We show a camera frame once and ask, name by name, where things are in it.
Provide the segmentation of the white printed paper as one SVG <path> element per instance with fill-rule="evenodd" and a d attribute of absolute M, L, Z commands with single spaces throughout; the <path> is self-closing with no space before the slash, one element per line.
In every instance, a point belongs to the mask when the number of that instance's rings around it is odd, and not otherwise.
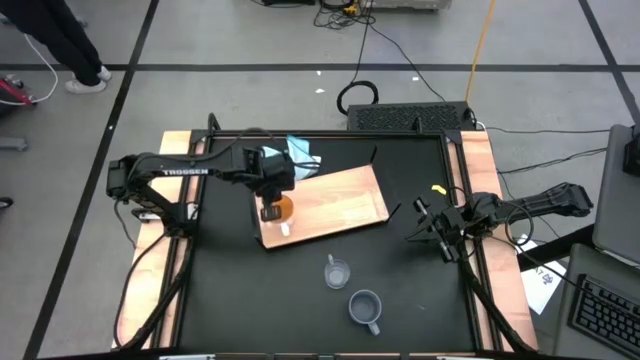
<path fill-rule="evenodd" d="M 558 261 L 546 263 L 521 273 L 528 306 L 536 314 L 541 315 L 552 295 L 561 284 L 558 276 L 565 275 L 566 268 Z"/>

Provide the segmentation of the clear plastic cup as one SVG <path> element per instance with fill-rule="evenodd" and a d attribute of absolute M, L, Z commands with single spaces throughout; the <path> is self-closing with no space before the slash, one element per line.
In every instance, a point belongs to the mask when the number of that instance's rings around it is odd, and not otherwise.
<path fill-rule="evenodd" d="M 349 265 L 335 258 L 332 254 L 328 255 L 328 262 L 324 268 L 324 280 L 326 285 L 331 289 L 341 289 L 349 281 L 351 270 Z"/>

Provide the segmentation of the black aluminium table frame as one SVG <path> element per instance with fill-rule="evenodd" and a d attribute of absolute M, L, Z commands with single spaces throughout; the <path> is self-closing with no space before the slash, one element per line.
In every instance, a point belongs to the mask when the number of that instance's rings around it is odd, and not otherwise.
<path fill-rule="evenodd" d="M 298 138 L 303 138 L 305 140 L 310 139 L 324 139 L 324 140 L 346 140 L 346 139 L 356 139 L 356 140 L 366 140 L 366 139 L 374 139 L 380 141 L 386 140 L 406 140 L 406 139 L 419 139 L 419 140 L 428 140 L 431 138 L 437 138 L 442 144 L 446 145 L 447 148 L 443 151 L 448 159 L 444 162 L 445 165 L 450 167 L 450 175 L 449 178 L 453 181 L 453 174 L 450 164 L 449 151 L 448 151 L 448 143 L 453 141 L 455 143 L 460 142 L 460 133 L 462 130 L 440 130 L 440 131 L 424 131 L 421 128 L 417 130 L 410 131 L 348 131 L 348 130 L 271 130 L 267 131 L 259 128 L 250 128 L 243 131 L 223 131 L 219 128 L 219 124 L 215 119 L 214 115 L 209 116 L 209 125 L 208 128 L 203 130 L 191 130 L 191 146 L 193 149 L 190 149 L 186 154 L 162 154 L 162 155 L 196 155 L 202 152 L 207 152 L 210 150 L 211 146 L 213 146 L 214 142 L 217 140 L 223 140 L 229 138 L 231 140 L 242 140 L 249 139 L 249 137 L 257 137 L 264 138 L 269 136 L 274 136 L 274 138 L 285 138 L 288 135 L 292 135 Z M 123 306 L 123 300 L 126 294 L 126 283 L 130 280 L 133 269 L 136 266 L 142 257 L 144 257 L 145 253 L 151 250 L 158 242 L 161 241 L 163 237 L 171 238 L 172 240 L 177 239 L 187 239 L 186 250 L 184 253 L 184 258 L 182 265 L 179 269 L 179 272 L 175 276 L 174 280 L 170 283 L 168 290 L 165 291 L 165 294 L 161 297 L 159 302 L 156 304 L 155 308 L 152 310 L 149 317 L 144 322 L 143 326 L 139 328 L 139 330 L 134 335 L 133 339 L 127 342 L 124 346 L 120 344 L 118 339 L 118 335 L 116 335 L 115 321 L 113 325 L 113 349 L 114 350 L 122 350 L 129 343 L 132 343 L 136 346 L 136 348 L 140 351 L 145 349 L 159 349 L 164 347 L 151 347 L 151 348 L 142 348 L 144 340 L 146 340 L 150 335 L 153 338 L 153 342 L 156 340 L 156 331 L 153 331 L 156 323 L 159 322 L 159 318 L 162 313 L 166 313 L 167 307 L 170 305 L 172 298 L 177 298 L 177 306 L 176 306 L 176 319 L 174 320 L 174 330 L 171 336 L 171 343 L 169 344 L 169 348 L 174 345 L 179 336 L 179 330 L 182 326 L 182 315 L 185 311 L 185 297 L 187 296 L 187 285 L 188 280 L 191 276 L 191 268 L 193 264 L 193 254 L 195 253 L 195 231 L 197 230 L 197 225 L 194 224 L 193 232 L 191 235 L 187 237 L 171 237 L 168 233 L 164 232 L 162 235 L 154 241 L 154 243 L 150 246 L 149 249 L 143 252 L 140 258 L 134 262 L 127 273 L 127 277 L 125 280 L 125 285 L 123 288 L 123 292 L 120 298 L 120 302 L 118 305 L 118 310 L 116 313 L 116 317 L 120 314 Z"/>

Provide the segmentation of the light blue cloth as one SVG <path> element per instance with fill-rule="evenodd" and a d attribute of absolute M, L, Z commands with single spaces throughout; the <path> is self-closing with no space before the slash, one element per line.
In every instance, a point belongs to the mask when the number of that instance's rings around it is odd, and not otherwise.
<path fill-rule="evenodd" d="M 298 182 L 318 173 L 322 158 L 310 153 L 310 142 L 292 135 L 286 137 L 286 151 L 280 146 L 261 147 L 261 158 L 265 166 L 283 165 L 291 170 L 293 179 Z"/>

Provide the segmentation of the grey metal device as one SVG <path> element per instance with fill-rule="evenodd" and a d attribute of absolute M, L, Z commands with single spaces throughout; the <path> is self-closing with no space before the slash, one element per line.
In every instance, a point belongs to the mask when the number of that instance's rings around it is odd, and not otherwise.
<path fill-rule="evenodd" d="M 370 6 L 380 9 L 439 11 L 451 7 L 453 0 L 369 0 Z"/>

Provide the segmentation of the grey mug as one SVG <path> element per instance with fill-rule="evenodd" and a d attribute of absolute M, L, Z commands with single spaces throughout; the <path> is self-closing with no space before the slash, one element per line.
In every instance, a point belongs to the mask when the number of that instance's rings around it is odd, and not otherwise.
<path fill-rule="evenodd" d="M 380 334 L 377 321 L 382 314 L 382 302 L 376 293 L 367 289 L 353 293 L 348 302 L 348 312 L 354 322 L 366 325 L 373 336 Z"/>

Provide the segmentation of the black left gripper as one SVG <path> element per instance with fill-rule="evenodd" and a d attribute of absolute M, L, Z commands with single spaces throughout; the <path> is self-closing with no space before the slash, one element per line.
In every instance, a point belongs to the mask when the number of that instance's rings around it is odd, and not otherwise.
<path fill-rule="evenodd" d="M 295 188 L 294 163 L 287 150 L 265 156 L 262 149 L 244 148 L 243 158 L 246 173 L 242 183 L 263 201 L 279 201 L 283 191 Z M 263 222 L 279 221 L 282 216 L 281 202 L 263 203 L 260 210 Z"/>

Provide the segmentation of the orange fruit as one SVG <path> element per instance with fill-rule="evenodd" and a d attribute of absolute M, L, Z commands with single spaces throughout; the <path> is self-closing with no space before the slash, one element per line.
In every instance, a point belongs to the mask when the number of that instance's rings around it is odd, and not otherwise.
<path fill-rule="evenodd" d="M 279 221 L 270 220 L 268 222 L 263 222 L 263 225 L 267 229 L 278 230 L 279 233 L 284 237 L 289 237 L 290 236 L 290 220 L 294 212 L 293 201 L 289 197 L 283 195 L 281 199 L 277 202 L 281 202 L 281 207 L 283 210 L 282 219 Z"/>

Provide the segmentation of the red cart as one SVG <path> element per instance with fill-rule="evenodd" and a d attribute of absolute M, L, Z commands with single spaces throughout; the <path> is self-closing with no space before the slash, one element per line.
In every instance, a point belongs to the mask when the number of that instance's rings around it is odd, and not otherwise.
<path fill-rule="evenodd" d="M 35 106 L 35 98 L 26 92 L 21 80 L 0 74 L 0 118 Z"/>

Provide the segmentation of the grey desk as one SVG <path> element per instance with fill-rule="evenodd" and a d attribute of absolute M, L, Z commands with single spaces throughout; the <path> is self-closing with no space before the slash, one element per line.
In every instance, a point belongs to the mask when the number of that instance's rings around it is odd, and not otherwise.
<path fill-rule="evenodd" d="M 592 276 L 640 299 L 640 269 L 584 245 L 573 246 L 566 273 L 569 283 L 563 290 L 553 353 L 557 356 L 595 360 L 633 360 L 568 325 L 569 310 L 580 274 Z"/>
<path fill-rule="evenodd" d="M 610 129 L 593 242 L 640 265 L 640 177 L 623 171 L 624 146 L 631 140 L 631 128 L 614 125 Z"/>

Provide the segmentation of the person's legs and shoes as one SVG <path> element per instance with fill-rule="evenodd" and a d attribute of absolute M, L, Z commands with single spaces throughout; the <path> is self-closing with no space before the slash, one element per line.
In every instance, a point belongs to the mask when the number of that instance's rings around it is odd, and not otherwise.
<path fill-rule="evenodd" d="M 106 88 L 111 72 L 65 0 L 0 0 L 0 13 L 73 73 L 65 83 L 68 92 L 90 94 Z"/>

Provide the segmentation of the black monitor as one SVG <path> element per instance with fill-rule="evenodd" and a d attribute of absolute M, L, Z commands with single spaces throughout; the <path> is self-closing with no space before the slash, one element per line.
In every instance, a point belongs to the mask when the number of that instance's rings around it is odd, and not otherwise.
<path fill-rule="evenodd" d="M 640 177 L 640 128 L 631 128 L 631 140 L 624 146 L 623 171 Z"/>

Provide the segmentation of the light wooden side board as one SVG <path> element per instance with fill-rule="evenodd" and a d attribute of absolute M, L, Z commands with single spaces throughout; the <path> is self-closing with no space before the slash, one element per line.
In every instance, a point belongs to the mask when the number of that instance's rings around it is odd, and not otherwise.
<path fill-rule="evenodd" d="M 467 187 L 469 192 L 502 194 L 493 150 L 487 133 L 462 131 L 460 142 L 448 143 L 453 182 Z M 482 242 L 489 285 L 494 302 L 511 327 L 530 347 L 538 341 L 528 307 L 516 251 L 506 242 L 505 229 L 500 226 L 493 236 Z"/>
<path fill-rule="evenodd" d="M 166 131 L 162 137 L 159 152 L 161 154 L 186 154 L 191 146 L 191 131 Z M 151 187 L 171 202 L 177 202 L 186 196 L 191 201 L 195 199 L 196 180 L 184 181 L 181 178 L 164 178 L 151 182 Z M 151 220 L 141 224 L 137 245 L 134 252 L 134 262 L 144 251 L 150 248 L 155 240 L 164 232 L 163 224 L 159 220 Z M 172 240 L 163 237 L 144 257 L 136 263 L 130 280 L 126 283 L 126 294 L 120 314 L 116 317 L 116 335 L 121 345 L 133 339 L 146 319 L 155 308 L 161 297 L 168 290 L 172 280 L 179 272 L 186 250 L 187 239 Z M 162 313 L 156 323 L 153 333 L 156 341 L 150 335 L 143 342 L 142 348 L 168 347 L 174 330 L 176 319 L 177 298 L 172 298 L 166 313 Z"/>

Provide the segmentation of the black computer tower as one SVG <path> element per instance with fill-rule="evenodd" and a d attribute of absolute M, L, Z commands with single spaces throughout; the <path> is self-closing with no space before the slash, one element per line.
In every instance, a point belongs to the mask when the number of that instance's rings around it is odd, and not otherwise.
<path fill-rule="evenodd" d="M 424 131 L 475 129 L 466 102 L 351 105 L 347 129 L 362 131 Z"/>

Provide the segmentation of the black keyboard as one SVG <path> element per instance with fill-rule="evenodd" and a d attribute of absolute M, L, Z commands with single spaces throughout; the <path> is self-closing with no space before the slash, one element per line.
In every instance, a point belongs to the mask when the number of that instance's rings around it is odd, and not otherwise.
<path fill-rule="evenodd" d="M 640 360 L 640 299 L 580 274 L 568 325 L 614 351 Z"/>

